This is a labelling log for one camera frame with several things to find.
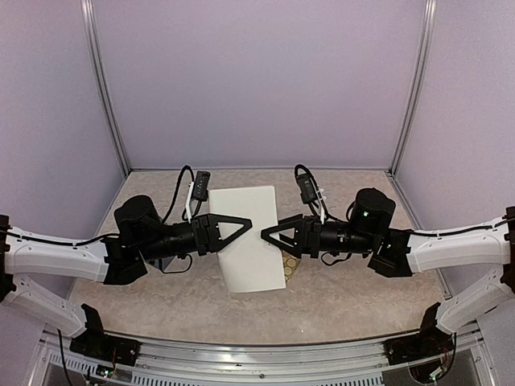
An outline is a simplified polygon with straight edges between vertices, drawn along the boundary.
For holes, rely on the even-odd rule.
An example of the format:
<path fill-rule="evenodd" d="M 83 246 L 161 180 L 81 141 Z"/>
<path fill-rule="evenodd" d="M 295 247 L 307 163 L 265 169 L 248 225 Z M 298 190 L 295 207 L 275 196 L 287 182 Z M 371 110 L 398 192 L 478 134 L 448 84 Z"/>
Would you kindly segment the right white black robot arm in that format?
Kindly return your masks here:
<path fill-rule="evenodd" d="M 453 298 L 430 307 L 414 335 L 412 351 L 427 357 L 461 326 L 514 298 L 514 209 L 466 228 L 415 231 L 391 228 L 396 204 L 375 188 L 364 188 L 345 221 L 297 215 L 261 231 L 261 238 L 291 256 L 361 254 L 383 277 L 411 277 L 432 269 L 492 264 L 481 279 Z"/>

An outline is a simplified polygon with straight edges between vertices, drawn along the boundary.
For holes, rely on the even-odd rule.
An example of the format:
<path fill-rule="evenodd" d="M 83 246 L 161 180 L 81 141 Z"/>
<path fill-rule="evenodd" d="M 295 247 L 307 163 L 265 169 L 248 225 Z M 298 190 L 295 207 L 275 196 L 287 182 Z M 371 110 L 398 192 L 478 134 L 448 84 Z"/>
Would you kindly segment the beige lined letter paper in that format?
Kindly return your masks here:
<path fill-rule="evenodd" d="M 261 238 L 278 224 L 273 186 L 216 189 L 209 192 L 212 214 L 246 218 L 252 228 L 217 253 L 226 289 L 233 294 L 286 287 L 282 252 Z"/>

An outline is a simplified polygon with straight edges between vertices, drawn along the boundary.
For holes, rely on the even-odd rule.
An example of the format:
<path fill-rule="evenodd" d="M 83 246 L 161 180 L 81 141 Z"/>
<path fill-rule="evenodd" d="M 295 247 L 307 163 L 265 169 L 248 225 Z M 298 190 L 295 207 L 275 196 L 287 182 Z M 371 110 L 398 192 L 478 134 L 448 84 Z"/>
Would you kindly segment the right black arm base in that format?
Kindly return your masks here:
<path fill-rule="evenodd" d="M 383 343 L 389 365 L 416 361 L 455 349 L 453 334 L 445 333 L 436 326 L 440 305 L 440 302 L 436 302 L 426 310 L 417 333 L 387 339 Z"/>

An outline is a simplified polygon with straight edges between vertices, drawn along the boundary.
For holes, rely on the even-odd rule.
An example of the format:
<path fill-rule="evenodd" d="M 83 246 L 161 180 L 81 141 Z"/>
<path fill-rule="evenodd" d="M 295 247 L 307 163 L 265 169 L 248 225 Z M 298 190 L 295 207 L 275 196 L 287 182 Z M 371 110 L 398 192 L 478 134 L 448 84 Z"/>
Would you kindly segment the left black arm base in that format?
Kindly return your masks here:
<path fill-rule="evenodd" d="M 70 350 L 90 358 L 133 367 L 138 358 L 141 343 L 136 339 L 107 334 L 96 309 L 85 303 L 85 331 L 72 338 Z"/>

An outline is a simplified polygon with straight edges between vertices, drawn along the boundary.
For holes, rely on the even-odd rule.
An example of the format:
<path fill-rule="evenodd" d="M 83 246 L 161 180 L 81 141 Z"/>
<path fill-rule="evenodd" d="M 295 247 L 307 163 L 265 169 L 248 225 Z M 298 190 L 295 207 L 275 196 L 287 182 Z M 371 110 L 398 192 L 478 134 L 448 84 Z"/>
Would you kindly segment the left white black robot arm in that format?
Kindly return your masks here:
<path fill-rule="evenodd" d="M 147 264 L 168 257 L 218 253 L 248 232 L 250 219 L 207 214 L 172 225 L 159 217 L 152 199 L 136 195 L 114 212 L 117 233 L 90 240 L 34 235 L 1 218 L 1 303 L 80 339 L 97 358 L 113 341 L 96 309 L 76 306 L 28 278 L 30 273 L 73 277 L 103 285 L 129 285 L 147 275 Z"/>

